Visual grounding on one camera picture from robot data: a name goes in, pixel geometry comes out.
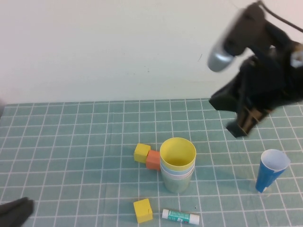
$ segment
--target toy block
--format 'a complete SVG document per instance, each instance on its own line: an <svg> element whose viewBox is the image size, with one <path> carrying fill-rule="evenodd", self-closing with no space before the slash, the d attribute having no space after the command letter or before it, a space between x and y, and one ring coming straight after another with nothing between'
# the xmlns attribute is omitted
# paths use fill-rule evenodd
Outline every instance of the toy block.
<svg viewBox="0 0 303 227"><path fill-rule="evenodd" d="M134 202L134 211L138 223L152 220L152 208L149 199Z"/></svg>
<svg viewBox="0 0 303 227"><path fill-rule="evenodd" d="M160 152L150 150L146 158L146 168L160 171Z"/></svg>
<svg viewBox="0 0 303 227"><path fill-rule="evenodd" d="M146 163L146 158L151 147L142 143L138 143L134 150L134 160L137 162Z"/></svg>

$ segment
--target table surface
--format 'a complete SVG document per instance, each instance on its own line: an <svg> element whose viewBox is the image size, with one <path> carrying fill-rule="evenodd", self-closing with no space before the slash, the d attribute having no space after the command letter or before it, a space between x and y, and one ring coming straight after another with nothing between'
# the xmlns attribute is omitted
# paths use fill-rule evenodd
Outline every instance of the table surface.
<svg viewBox="0 0 303 227"><path fill-rule="evenodd" d="M1 203L34 199L26 227L136 227L133 202L144 198L153 220L142 227L181 226L162 219L162 209L196 213L204 227L303 226L302 108L279 108L235 139L224 128L235 114L206 99L8 105L0 120ZM197 149L180 194L133 157L138 142L159 150L171 137ZM250 183L269 148L292 163L261 198Z"/></svg>

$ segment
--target blue cup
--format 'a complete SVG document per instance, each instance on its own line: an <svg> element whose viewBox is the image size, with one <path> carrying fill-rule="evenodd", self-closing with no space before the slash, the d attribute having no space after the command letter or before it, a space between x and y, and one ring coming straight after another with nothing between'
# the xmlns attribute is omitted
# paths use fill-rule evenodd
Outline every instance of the blue cup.
<svg viewBox="0 0 303 227"><path fill-rule="evenodd" d="M267 189L289 166L287 155L275 149L266 150L261 155L256 189L262 193Z"/></svg>

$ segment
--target light blue cup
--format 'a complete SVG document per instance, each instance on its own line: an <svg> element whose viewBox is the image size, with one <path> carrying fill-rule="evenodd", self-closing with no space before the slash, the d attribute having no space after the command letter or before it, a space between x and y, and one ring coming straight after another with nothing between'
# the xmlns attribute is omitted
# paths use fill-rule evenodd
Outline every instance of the light blue cup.
<svg viewBox="0 0 303 227"><path fill-rule="evenodd" d="M189 171L191 171L193 169L193 167L195 166L195 162L193 163L193 165L190 168L188 168L186 170L183 170L183 171L171 170L171 169L167 168L161 161L160 161L160 166L161 166L162 169L164 169L169 174L172 174L172 175L184 175L184 174L187 174Z"/></svg>
<svg viewBox="0 0 303 227"><path fill-rule="evenodd" d="M275 149L266 150L261 155L256 189L262 193L267 189L289 166L287 155Z"/></svg>

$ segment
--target black cable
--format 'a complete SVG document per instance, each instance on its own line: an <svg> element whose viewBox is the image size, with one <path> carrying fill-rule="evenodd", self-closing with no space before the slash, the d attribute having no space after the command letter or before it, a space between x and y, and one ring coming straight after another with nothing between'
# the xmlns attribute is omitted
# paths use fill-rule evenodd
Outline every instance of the black cable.
<svg viewBox="0 0 303 227"><path fill-rule="evenodd" d="M302 29L302 28L298 27L297 25L294 25L293 23L291 23L291 22L285 20L284 18L278 16L277 14L275 14L273 11L271 11L269 8L266 7L266 5L264 4L264 2L263 2L262 0L257 1L257 3L258 3L259 5L261 5L261 6L265 9L265 11L267 11L267 13L269 13L269 14L272 15L273 17L277 18L278 20L281 20L281 21L284 22L285 24L287 24L287 25L289 25L289 26L291 26L291 27L293 27L293 28L295 28L295 29L297 29L298 31L300 31L300 32L303 33L303 29Z"/></svg>

